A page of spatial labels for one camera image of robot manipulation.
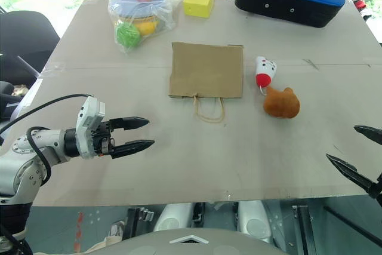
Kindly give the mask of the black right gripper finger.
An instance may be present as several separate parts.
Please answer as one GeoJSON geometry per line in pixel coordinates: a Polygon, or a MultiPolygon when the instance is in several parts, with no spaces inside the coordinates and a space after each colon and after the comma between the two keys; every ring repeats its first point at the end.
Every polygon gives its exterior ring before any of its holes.
{"type": "Polygon", "coordinates": [[[372,140],[373,142],[382,145],[382,130],[374,127],[369,127],[365,125],[355,125],[354,129],[364,135],[366,138],[372,140]]]}
{"type": "Polygon", "coordinates": [[[362,188],[370,197],[378,197],[377,183],[359,173],[357,169],[348,162],[329,154],[326,154],[326,157],[344,177],[362,188]]]}

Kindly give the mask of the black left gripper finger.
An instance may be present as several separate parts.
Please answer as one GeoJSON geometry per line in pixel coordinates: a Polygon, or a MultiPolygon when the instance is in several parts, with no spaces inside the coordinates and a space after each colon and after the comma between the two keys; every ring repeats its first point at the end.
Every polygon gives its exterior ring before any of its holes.
{"type": "Polygon", "coordinates": [[[110,152],[110,156],[115,159],[132,155],[151,147],[154,143],[154,140],[134,140],[127,142],[124,145],[114,146],[113,150],[110,152]]]}
{"type": "Polygon", "coordinates": [[[110,130],[123,129],[123,130],[134,130],[143,127],[149,123],[148,119],[133,116],[124,118],[115,118],[109,120],[110,130]]]}

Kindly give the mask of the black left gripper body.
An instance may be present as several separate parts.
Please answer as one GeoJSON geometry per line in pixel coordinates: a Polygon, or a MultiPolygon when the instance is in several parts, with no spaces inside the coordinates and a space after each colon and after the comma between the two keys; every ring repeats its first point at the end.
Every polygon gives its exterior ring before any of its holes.
{"type": "Polygon", "coordinates": [[[115,120],[101,122],[100,125],[91,132],[94,152],[98,156],[113,155],[115,141],[111,133],[114,131],[115,120]]]}

